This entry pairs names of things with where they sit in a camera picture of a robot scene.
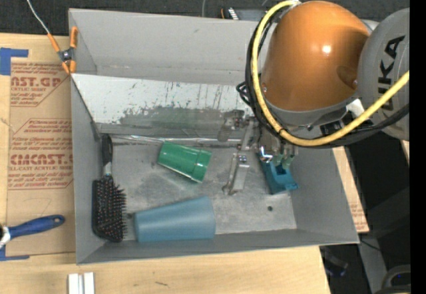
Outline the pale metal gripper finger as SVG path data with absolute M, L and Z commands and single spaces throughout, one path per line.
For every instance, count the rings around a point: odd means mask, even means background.
M 234 170 L 234 178 L 232 190 L 234 192 L 239 192 L 244 189 L 246 177 L 248 171 L 250 169 L 250 165 L 248 162 L 248 157 L 245 154 L 238 154 L 236 156 L 236 166 Z
M 228 176 L 228 181 L 225 183 L 225 185 L 222 187 L 222 192 L 225 195 L 232 195 L 233 194 L 233 187 L 234 187 L 234 177 L 236 173 L 237 168 L 237 153 L 233 154 L 231 166 L 230 166 L 230 173 Z

